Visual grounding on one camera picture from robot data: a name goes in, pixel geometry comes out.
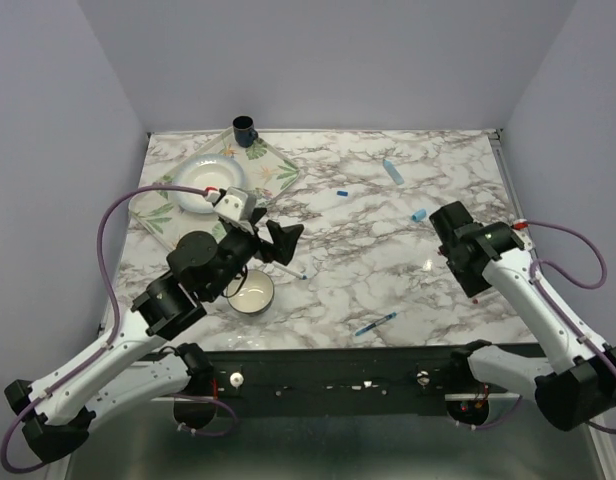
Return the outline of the blue gel pen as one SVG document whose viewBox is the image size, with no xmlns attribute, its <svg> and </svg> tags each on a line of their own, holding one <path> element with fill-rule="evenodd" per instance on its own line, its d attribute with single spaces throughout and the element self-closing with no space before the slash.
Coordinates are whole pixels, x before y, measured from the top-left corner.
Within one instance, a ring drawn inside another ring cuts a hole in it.
<svg viewBox="0 0 616 480">
<path fill-rule="evenodd" d="M 382 318 L 379 318 L 379 319 L 373 321 L 372 323 L 370 323 L 370 324 L 362 327 L 361 329 L 357 330 L 354 335 L 356 337 L 361 336 L 361 335 L 365 334 L 366 332 L 371 331 L 371 330 L 373 330 L 373 329 L 375 329 L 375 328 L 377 328 L 377 327 L 379 327 L 379 326 L 389 322 L 390 320 L 394 319 L 396 316 L 397 316 L 396 312 L 392 312 L 392 313 L 390 313 L 388 315 L 385 315 Z"/>
</svg>

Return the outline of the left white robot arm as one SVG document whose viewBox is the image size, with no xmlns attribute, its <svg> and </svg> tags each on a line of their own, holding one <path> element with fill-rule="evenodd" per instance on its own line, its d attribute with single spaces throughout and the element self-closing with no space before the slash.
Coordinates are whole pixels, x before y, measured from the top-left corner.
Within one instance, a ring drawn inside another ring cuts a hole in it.
<svg viewBox="0 0 616 480">
<path fill-rule="evenodd" d="M 122 311 L 109 297 L 112 322 L 64 365 L 34 380 L 15 380 L 5 389 L 16 415 L 0 447 L 5 470 L 8 444 L 20 429 L 39 464 L 58 461 L 81 447 L 90 433 L 114 415 L 161 396 L 197 395 L 212 381 L 212 366 L 202 349 L 185 343 L 142 369 L 134 364 L 165 346 L 207 313 L 205 306 L 232 288 L 251 259 L 287 265 L 304 227 L 269 220 L 263 239 L 257 223 L 265 209 L 221 214 L 225 234 L 216 240 L 205 231 L 185 234 L 167 255 L 166 272 L 150 282 L 130 308 Z"/>
</svg>

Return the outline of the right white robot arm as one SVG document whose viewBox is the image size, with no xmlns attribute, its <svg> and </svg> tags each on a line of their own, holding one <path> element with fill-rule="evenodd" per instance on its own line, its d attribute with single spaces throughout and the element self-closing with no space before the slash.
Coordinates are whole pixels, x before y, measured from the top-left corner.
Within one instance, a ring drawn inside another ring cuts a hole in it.
<svg viewBox="0 0 616 480">
<path fill-rule="evenodd" d="M 459 202 L 430 216 L 439 251 L 464 293 L 493 288 L 513 307 L 544 355 L 527 358 L 487 342 L 455 350 L 448 379 L 468 392 L 493 384 L 533 401 L 544 418 L 570 431 L 616 407 L 616 345 L 590 328 L 552 287 L 520 237 L 532 221 L 484 225 Z"/>
</svg>

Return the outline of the light blue marker cap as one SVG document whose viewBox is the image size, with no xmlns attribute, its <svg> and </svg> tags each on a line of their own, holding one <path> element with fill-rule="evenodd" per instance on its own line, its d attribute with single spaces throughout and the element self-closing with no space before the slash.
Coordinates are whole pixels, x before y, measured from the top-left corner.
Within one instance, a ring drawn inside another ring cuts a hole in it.
<svg viewBox="0 0 616 480">
<path fill-rule="evenodd" d="M 419 209 L 411 215 L 411 219 L 414 222 L 422 222 L 427 217 L 427 211 L 425 209 Z"/>
</svg>

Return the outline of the white marker blue tip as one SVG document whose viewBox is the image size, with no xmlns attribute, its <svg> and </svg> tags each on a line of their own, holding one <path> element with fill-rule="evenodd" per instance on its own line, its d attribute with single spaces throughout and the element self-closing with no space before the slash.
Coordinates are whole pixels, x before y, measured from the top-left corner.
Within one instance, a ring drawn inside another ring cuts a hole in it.
<svg viewBox="0 0 616 480">
<path fill-rule="evenodd" d="M 263 267 L 263 268 L 264 268 L 264 270 L 270 271 L 270 272 L 272 272 L 273 270 L 278 271 L 278 272 L 282 272 L 284 274 L 291 275 L 292 277 L 297 278 L 299 280 L 307 280 L 308 279 L 308 277 L 307 277 L 307 275 L 305 273 L 299 272 L 299 271 L 296 271 L 296 270 L 293 270 L 293 269 L 290 269 L 290 268 L 288 268 L 286 266 L 283 266 L 283 265 L 280 265 L 280 264 L 277 264 L 277 263 L 272 263 L 268 267 Z"/>
</svg>

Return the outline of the white dark-rimmed bowl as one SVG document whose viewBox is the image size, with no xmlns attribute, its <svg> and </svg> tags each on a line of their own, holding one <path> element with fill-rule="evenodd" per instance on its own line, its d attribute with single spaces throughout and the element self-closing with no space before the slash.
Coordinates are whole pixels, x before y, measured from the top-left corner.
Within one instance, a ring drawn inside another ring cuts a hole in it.
<svg viewBox="0 0 616 480">
<path fill-rule="evenodd" d="M 274 294 L 272 278 L 259 270 L 249 271 L 245 277 L 234 279 L 224 293 L 233 310 L 249 316 L 266 312 L 272 305 Z"/>
</svg>

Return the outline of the white blue-rimmed plate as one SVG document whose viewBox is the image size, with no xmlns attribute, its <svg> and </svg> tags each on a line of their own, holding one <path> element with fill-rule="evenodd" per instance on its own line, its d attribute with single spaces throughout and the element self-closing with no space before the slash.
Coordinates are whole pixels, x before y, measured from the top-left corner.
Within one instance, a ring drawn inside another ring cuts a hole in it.
<svg viewBox="0 0 616 480">
<path fill-rule="evenodd" d="M 232 157 L 222 154 L 202 154 L 185 160 L 176 170 L 172 185 L 205 190 L 208 187 L 227 189 L 245 187 L 246 174 Z M 213 206 L 203 196 L 171 191 L 169 196 L 184 211 L 195 214 L 210 214 Z"/>
</svg>

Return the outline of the light blue marker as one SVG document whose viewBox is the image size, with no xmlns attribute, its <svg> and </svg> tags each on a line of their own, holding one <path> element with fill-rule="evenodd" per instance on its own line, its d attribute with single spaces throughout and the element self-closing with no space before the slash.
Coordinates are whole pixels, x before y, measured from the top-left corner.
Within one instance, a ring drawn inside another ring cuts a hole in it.
<svg viewBox="0 0 616 480">
<path fill-rule="evenodd" d="M 404 184 L 404 179 L 402 175 L 399 173 L 395 165 L 390 160 L 384 159 L 382 165 L 386 173 L 396 185 Z"/>
</svg>

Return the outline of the dark blue mug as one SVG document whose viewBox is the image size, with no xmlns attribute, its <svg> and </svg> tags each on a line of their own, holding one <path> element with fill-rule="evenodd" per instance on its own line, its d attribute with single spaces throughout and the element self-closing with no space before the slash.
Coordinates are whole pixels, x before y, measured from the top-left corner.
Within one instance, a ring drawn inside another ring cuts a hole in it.
<svg viewBox="0 0 616 480">
<path fill-rule="evenodd" d="M 233 134 L 237 144 L 244 148 L 250 148 L 259 138 L 254 127 L 254 120 L 250 116 L 241 115 L 232 122 Z"/>
</svg>

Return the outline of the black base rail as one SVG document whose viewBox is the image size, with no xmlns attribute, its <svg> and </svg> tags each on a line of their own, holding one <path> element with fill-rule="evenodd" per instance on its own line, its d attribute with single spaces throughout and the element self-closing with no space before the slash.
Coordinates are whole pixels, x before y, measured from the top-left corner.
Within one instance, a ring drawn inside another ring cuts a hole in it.
<svg viewBox="0 0 616 480">
<path fill-rule="evenodd" d="M 504 394 L 462 377 L 452 346 L 209 351 L 216 391 L 241 419 L 446 414 L 447 402 Z"/>
</svg>

